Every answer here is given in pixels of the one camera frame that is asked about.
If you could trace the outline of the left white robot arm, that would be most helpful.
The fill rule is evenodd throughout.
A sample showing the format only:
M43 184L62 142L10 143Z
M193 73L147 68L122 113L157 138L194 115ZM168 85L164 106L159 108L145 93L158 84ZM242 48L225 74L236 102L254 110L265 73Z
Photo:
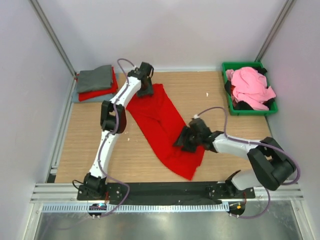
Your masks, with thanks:
M100 144L89 172L77 187L77 199L101 200L107 195L106 180L109 162L116 142L127 126L126 107L133 97L152 96L154 94L152 76L154 67L142 62L139 67L132 65L126 74L126 80L117 94L103 101L100 111Z

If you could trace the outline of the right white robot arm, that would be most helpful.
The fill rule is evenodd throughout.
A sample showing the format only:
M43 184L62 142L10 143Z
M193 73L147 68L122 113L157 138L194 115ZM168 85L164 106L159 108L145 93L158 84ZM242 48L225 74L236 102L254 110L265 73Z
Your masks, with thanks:
M250 170L238 170L225 181L225 192L231 198L254 187L275 191L297 169L272 137L258 141L228 136L223 131L211 131L201 118L194 118L184 126L173 145L189 153L203 147L207 151L248 160Z

